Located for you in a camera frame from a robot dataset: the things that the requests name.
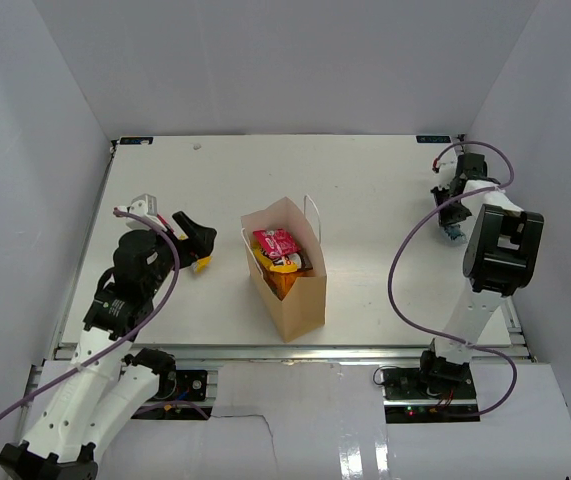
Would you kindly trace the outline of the small blue silver packet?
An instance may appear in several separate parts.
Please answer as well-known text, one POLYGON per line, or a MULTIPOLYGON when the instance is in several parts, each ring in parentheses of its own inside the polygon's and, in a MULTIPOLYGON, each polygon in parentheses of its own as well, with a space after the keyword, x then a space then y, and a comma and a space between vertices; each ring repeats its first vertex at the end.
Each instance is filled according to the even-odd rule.
POLYGON ((467 242, 467 237, 458 224, 446 225, 441 228, 446 240, 455 245, 463 245, 467 242))

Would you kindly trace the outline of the pink candy packet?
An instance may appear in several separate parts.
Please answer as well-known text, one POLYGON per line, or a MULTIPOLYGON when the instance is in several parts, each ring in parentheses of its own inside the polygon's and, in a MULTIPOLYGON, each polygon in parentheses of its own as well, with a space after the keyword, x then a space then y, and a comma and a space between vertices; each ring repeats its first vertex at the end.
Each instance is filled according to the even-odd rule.
POLYGON ((255 230, 253 236, 261 250, 270 259, 281 258, 300 250, 294 237, 282 228, 255 230))

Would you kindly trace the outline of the orange yellow snack multipack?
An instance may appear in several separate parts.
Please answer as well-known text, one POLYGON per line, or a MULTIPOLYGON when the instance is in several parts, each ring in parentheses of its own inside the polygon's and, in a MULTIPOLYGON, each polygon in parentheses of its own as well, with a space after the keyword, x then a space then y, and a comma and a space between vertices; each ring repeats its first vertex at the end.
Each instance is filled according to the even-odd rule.
POLYGON ((312 277, 313 271, 296 271, 289 274, 265 272, 264 279, 274 295, 283 300, 299 278, 312 277))

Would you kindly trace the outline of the dark brown M&M's packet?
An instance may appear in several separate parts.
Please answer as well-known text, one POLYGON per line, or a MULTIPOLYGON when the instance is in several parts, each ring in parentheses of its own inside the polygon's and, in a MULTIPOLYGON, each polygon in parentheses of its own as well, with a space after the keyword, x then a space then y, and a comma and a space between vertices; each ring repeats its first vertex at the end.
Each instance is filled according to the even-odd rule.
POLYGON ((304 251, 294 252, 290 254, 286 254, 280 257, 288 256, 291 260, 293 260, 299 267, 298 271, 309 271, 313 269, 311 260, 308 258, 304 251))

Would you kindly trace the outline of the yellow M&M's packet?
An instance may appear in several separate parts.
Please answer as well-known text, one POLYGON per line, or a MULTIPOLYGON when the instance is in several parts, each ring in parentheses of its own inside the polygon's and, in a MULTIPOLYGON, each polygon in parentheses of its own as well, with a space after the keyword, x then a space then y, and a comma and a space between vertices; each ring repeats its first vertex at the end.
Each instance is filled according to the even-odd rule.
POLYGON ((271 259, 258 244, 252 246, 252 252, 259 265, 268 272, 289 274, 299 270, 298 265, 288 256, 271 259))

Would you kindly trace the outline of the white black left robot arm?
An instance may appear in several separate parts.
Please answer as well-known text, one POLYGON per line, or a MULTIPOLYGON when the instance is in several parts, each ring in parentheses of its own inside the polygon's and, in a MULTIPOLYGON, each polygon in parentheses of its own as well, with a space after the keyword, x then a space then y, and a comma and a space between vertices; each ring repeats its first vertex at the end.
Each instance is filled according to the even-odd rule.
POLYGON ((182 211, 172 216, 182 236, 154 214, 114 213, 142 226, 119 239, 51 401, 18 443, 1 450, 0 466, 12 479, 94 479, 107 446, 132 417, 189 402, 172 355, 130 350, 164 305, 154 300, 163 283, 176 284, 181 269, 208 262, 217 232, 182 211))

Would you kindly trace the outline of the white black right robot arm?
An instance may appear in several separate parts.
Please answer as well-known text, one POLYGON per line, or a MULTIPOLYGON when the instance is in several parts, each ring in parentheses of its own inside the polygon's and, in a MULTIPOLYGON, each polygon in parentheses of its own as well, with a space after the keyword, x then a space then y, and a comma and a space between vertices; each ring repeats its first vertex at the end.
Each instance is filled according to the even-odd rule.
POLYGON ((464 193, 481 194, 466 205, 451 202, 438 212, 438 224, 452 239, 466 242, 462 273, 464 287, 444 328, 423 352, 416 374, 418 390, 437 399, 450 395, 470 378, 472 347, 492 315, 506 300, 532 280, 544 228, 544 216, 527 211, 507 197, 498 181, 488 175, 485 156, 461 153, 455 162, 433 162, 448 180, 432 188, 440 206, 464 193))

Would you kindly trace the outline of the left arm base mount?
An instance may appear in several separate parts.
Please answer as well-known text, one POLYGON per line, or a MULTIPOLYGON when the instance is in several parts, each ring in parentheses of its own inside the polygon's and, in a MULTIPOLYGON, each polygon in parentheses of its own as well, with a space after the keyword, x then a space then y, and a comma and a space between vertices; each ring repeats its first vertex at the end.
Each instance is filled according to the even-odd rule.
POLYGON ((206 370, 175 370, 168 374, 163 397, 168 400, 201 402, 207 397, 206 370))

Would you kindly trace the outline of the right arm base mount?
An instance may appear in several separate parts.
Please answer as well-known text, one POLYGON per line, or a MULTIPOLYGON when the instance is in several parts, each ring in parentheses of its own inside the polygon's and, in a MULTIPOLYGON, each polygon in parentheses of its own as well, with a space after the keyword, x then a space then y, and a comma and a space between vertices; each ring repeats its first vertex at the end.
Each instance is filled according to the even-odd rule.
POLYGON ((479 422, 479 407, 470 374, 457 386, 429 386, 418 368, 382 366, 372 375, 383 395, 387 425, 479 422))

